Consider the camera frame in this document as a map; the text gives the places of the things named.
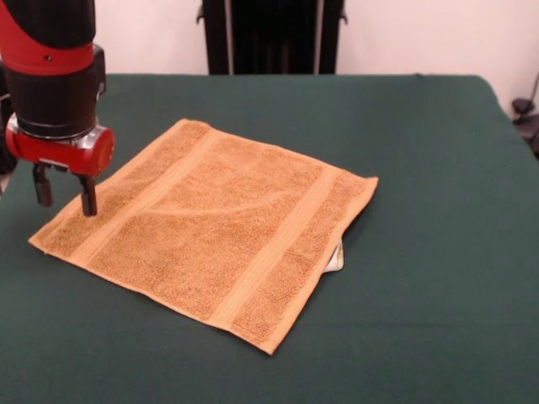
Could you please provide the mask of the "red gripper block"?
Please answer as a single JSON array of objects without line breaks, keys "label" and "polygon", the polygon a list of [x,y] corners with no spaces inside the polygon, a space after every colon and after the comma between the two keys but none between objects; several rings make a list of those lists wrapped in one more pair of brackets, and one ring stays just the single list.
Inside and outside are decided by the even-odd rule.
[{"label": "red gripper block", "polygon": [[98,214],[94,178],[110,164],[115,148],[114,132],[96,126],[87,135],[70,141],[38,139],[21,130],[6,130],[6,142],[11,153],[22,160],[36,163],[32,175],[37,201],[41,206],[51,207],[53,198],[51,184],[46,177],[46,166],[66,169],[80,176],[83,214],[87,217]]}]

